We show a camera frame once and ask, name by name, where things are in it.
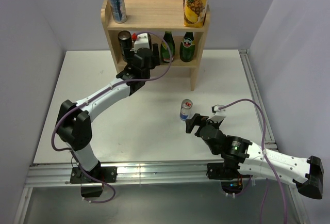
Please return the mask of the green yellow-label glass bottle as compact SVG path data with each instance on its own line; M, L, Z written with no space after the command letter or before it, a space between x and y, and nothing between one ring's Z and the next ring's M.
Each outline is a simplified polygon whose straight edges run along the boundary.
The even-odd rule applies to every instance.
M160 47L161 60L164 63L170 63L174 59L175 50L176 48L172 32L166 31Z

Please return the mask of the blue silver can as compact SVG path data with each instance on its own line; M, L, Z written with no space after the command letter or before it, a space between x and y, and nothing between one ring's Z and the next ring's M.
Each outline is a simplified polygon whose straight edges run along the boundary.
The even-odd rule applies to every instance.
M192 106L193 106L193 102L190 99L184 99L181 102L180 114L179 114L181 120L186 120L189 117L192 110Z
M116 23L124 23L127 20L124 0L109 0L111 12Z

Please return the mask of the green Perrier glass bottle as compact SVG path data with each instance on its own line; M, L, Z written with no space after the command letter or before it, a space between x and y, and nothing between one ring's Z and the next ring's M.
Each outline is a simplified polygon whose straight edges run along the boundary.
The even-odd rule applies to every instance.
M180 43L180 59L183 62L190 62L195 52L195 43L193 32L186 32Z

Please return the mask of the black yellow can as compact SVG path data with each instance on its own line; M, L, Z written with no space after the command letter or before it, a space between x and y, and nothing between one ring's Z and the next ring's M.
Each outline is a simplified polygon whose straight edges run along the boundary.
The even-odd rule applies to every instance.
M120 48L121 48L121 54L123 57L123 60L125 62L127 62L126 60L126 56L124 54L124 50L125 49L131 49L133 46L133 41L131 38L131 33L127 30L122 30L118 33L118 41L120 44Z

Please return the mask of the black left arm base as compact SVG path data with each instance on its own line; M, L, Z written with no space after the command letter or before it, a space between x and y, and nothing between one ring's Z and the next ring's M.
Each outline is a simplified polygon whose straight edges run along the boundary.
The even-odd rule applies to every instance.
M117 167L115 166L96 166L91 172L87 172L88 175L106 182L115 183L117 179ZM78 167L73 167L70 177L71 184L88 184L95 183L89 177L85 176ZM80 193L85 198L98 198L103 193L104 185L101 186L82 186Z

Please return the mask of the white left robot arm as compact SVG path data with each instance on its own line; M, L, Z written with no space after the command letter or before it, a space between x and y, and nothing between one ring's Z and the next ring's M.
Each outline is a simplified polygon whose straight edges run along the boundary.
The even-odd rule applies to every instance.
M100 162L90 145L92 122L116 102L131 96L150 79L150 70L160 65L159 49L156 43L150 49L140 48L137 52L125 50L128 56L124 70L107 86L82 100L64 101L59 110L55 131L52 134L52 147L55 147L55 135L68 146L81 164L82 177L88 182L100 178Z

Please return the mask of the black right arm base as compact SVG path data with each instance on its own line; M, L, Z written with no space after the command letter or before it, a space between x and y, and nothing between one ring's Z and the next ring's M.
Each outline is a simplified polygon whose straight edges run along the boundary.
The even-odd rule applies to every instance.
M208 163L206 177L210 180L234 180L249 178L248 174L240 174L238 171L224 167L224 163Z

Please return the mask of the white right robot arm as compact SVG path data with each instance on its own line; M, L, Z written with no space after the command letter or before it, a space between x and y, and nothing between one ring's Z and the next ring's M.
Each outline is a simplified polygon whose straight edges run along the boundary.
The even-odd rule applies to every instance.
M213 155L223 159L221 163L208 163L206 175L211 180L233 180L240 176L262 177L279 180L295 186L298 192L308 198L320 200L323 197L324 169L316 156L301 158L285 155L238 137L225 135L220 122L208 116L195 114L185 121L186 133L196 127L195 136L201 138Z

